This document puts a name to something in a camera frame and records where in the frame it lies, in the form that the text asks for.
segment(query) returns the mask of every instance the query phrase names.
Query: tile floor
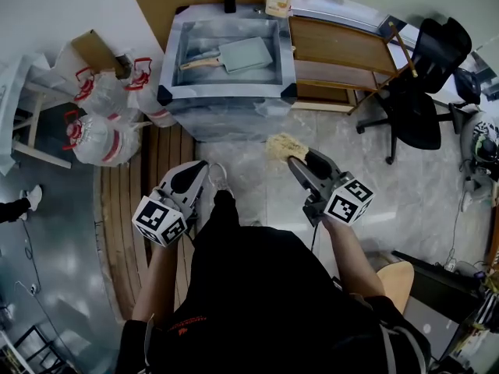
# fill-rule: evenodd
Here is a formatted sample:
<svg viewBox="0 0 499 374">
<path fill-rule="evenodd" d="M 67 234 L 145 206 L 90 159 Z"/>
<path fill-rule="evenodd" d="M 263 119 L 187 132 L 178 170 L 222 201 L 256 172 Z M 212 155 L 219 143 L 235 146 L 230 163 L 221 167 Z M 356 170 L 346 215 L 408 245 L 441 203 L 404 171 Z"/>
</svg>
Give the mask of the tile floor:
<svg viewBox="0 0 499 374">
<path fill-rule="evenodd" d="M 390 148 L 387 125 L 357 134 L 360 119 L 381 117 L 375 102 L 353 115 L 291 111 L 282 131 L 331 157 L 376 192 L 366 214 L 354 224 L 367 252 L 392 250 L 430 263 L 444 262 L 452 245 L 462 195 L 461 154 L 450 122 L 441 123 L 442 147 L 416 150 L 398 141 L 397 159 L 385 163 Z M 307 192 L 287 165 L 269 159 L 264 143 L 198 143 L 197 156 L 221 162 L 237 199 L 241 225 L 263 225 L 294 231 L 310 246 L 313 229 L 302 212 Z M 214 190 L 209 183 L 200 201 L 200 223 L 209 217 Z M 483 258 L 489 238 L 491 209 L 487 203 L 460 213 L 455 232 L 455 258 L 472 264 Z M 332 275 L 337 273 L 331 243 L 322 226 L 314 253 Z"/>
</svg>

